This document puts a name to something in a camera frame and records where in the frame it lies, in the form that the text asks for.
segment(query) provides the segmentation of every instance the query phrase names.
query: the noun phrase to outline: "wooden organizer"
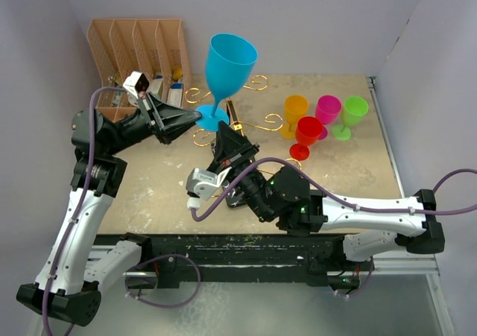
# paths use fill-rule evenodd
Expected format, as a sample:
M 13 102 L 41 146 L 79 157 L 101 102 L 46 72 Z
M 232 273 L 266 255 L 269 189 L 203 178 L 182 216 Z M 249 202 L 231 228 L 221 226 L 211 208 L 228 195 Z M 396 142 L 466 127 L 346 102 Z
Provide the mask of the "wooden organizer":
M 172 85 L 172 72 L 182 68 L 184 89 L 192 82 L 186 38 L 180 19 L 93 19 L 87 38 L 102 86 L 121 85 L 134 70 L 149 80 L 162 75 L 162 99 Z M 102 92 L 98 110 L 112 121 L 136 111 L 122 93 L 119 102 L 115 92 Z

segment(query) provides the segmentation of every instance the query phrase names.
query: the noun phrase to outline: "yellow object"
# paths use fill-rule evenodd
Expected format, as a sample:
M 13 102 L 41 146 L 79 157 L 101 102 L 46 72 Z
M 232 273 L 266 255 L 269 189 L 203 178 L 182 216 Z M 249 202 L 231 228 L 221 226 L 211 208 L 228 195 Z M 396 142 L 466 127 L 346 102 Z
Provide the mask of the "yellow object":
M 308 111 L 308 101 L 301 95 L 288 96 L 285 100 L 285 107 L 283 109 L 283 117 L 287 124 L 283 124 L 280 129 L 280 135 L 284 139 L 294 139 L 295 131 L 297 129 L 297 122 Z
M 178 66 L 174 71 L 172 72 L 172 80 L 179 80 L 183 76 L 182 74 L 182 68 Z

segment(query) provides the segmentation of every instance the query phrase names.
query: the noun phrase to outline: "wall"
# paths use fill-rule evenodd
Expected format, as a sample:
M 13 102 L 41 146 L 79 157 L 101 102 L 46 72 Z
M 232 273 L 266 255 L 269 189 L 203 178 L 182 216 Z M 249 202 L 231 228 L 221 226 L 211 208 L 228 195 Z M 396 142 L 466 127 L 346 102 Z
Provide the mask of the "wall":
M 407 194 L 477 167 L 476 12 L 477 0 L 421 0 L 379 72 L 377 95 Z M 438 208 L 472 205 L 476 190 L 476 176 L 454 177 L 438 193 Z M 475 335 L 477 213 L 440 221 L 443 291 L 458 333 Z
M 376 75 L 419 0 L 70 0 L 82 28 L 92 18 L 180 17 L 192 71 L 209 39 L 249 39 L 255 72 Z
M 44 264 L 75 163 L 71 119 L 99 84 L 67 0 L 0 0 L 0 324 L 26 335 L 15 300 Z

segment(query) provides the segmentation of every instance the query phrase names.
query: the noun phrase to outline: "gray wall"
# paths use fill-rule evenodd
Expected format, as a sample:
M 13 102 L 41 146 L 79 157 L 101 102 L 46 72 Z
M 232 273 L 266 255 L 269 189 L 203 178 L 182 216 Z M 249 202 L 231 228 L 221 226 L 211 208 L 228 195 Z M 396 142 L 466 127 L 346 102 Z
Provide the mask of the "gray wall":
M 99 84 L 67 0 L 0 0 L 0 324 L 25 335 L 15 301 L 64 217 L 75 162 L 71 119 Z
M 180 17 L 192 71 L 209 39 L 248 38 L 255 72 L 376 75 L 419 0 L 70 0 L 81 26 L 92 18 Z
M 378 79 L 378 99 L 407 194 L 446 172 L 476 168 L 477 0 L 421 0 Z M 454 177 L 439 209 L 476 202 L 475 175 Z M 437 256 L 460 335 L 475 335 L 477 213 L 442 217 L 446 251 Z

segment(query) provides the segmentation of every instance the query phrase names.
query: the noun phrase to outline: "gray floor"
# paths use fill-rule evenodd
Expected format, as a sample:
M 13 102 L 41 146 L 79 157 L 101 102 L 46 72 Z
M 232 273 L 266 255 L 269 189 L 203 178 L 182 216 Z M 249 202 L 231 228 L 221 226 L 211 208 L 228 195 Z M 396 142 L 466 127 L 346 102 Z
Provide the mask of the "gray floor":
M 179 290 L 150 291 L 147 298 L 173 303 L 193 288 L 185 283 Z M 347 301 L 328 288 L 300 284 L 204 284 L 196 299 L 173 310 L 124 295 L 121 280 L 93 322 L 71 335 L 441 335 L 424 276 L 374 276 Z M 53 325 L 61 335 L 63 325 Z

